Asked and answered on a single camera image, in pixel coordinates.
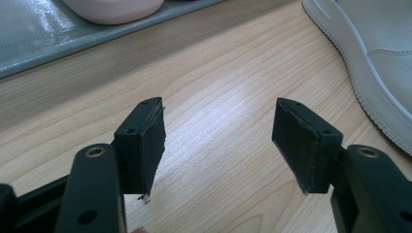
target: white shoe sole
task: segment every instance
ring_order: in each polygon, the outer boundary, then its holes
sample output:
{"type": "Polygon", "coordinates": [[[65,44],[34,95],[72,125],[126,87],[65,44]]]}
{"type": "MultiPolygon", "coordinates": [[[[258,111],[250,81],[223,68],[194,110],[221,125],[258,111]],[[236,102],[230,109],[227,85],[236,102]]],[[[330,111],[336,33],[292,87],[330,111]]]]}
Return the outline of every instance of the white shoe sole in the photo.
{"type": "Polygon", "coordinates": [[[412,116],[383,84],[356,27],[335,0],[303,0],[303,7],[342,54],[363,109],[393,142],[412,155],[412,116]]]}

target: light wood tabletop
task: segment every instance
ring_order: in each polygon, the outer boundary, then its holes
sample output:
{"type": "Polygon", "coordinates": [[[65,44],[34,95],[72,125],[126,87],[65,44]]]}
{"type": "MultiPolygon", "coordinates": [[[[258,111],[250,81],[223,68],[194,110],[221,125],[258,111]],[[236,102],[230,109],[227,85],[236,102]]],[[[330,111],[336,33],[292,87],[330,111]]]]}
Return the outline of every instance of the light wood tabletop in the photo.
{"type": "Polygon", "coordinates": [[[126,195],[128,230],[335,232],[326,195],[304,195],[271,141],[276,99],[343,134],[412,159],[371,122],[343,60],[301,1],[226,1],[0,81],[0,183],[17,195],[110,143],[135,105],[161,96],[166,151],[152,202],[126,195]]]}

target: clamp jaw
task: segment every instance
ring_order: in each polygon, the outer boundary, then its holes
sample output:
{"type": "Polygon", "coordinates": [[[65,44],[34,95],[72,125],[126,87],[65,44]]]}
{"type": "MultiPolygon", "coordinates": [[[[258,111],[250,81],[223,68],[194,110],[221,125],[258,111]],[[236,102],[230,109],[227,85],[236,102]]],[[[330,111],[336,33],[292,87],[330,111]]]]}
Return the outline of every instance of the clamp jaw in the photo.
{"type": "Polygon", "coordinates": [[[331,196],[339,232],[410,232],[412,183],[375,148],[341,147],[343,134],[301,103],[279,98],[272,141],[304,193],[331,196]]]}
{"type": "Polygon", "coordinates": [[[68,176],[19,198],[0,184],[0,232],[126,232],[123,195],[148,199],[165,138],[161,98],[143,101],[112,144],[81,149],[68,176]]]}

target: wooden table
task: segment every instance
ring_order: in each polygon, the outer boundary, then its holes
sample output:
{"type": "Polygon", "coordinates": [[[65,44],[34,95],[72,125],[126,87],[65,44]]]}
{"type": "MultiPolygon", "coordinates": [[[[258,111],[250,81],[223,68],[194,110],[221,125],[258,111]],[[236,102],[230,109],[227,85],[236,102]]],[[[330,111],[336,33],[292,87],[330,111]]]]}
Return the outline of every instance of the wooden table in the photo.
{"type": "Polygon", "coordinates": [[[329,195],[305,196],[271,142],[277,97],[341,130],[344,147],[412,160],[371,122],[335,47],[300,1],[236,0],[0,81],[0,182],[17,195],[110,143],[147,98],[164,101],[166,152],[152,202],[126,196],[129,230],[334,232],[329,195]]]}

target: gray mat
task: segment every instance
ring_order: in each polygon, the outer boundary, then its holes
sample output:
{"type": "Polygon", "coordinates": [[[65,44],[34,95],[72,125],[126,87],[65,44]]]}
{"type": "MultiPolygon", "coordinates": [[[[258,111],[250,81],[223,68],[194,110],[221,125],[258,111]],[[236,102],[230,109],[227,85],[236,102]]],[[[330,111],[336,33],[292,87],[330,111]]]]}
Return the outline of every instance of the gray mat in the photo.
{"type": "Polygon", "coordinates": [[[61,0],[2,0],[0,79],[222,1],[165,0],[149,17],[104,26],[82,19],[61,0]]]}

